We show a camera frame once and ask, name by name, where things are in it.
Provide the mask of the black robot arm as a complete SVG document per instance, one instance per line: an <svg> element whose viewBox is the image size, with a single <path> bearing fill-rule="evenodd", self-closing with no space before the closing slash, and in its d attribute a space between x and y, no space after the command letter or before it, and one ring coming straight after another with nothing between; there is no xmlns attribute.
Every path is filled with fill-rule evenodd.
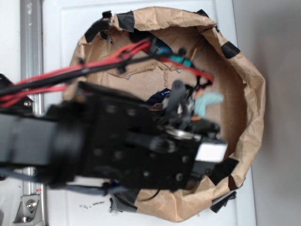
<svg viewBox="0 0 301 226"><path fill-rule="evenodd" d="M79 83L77 96L45 116L0 115L0 172L36 167L37 181L90 193L185 189L220 163L219 126L193 119L176 81L159 118L130 93Z"/></svg>

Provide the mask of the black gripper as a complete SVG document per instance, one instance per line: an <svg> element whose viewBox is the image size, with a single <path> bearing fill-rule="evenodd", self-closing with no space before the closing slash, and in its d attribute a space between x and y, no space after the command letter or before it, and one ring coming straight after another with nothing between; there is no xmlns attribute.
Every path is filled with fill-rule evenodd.
<svg viewBox="0 0 301 226"><path fill-rule="evenodd" d="M199 116L184 129L176 124L155 135L129 132L124 186L176 191L198 182L224 159L228 143L219 133L218 124Z"/></svg>

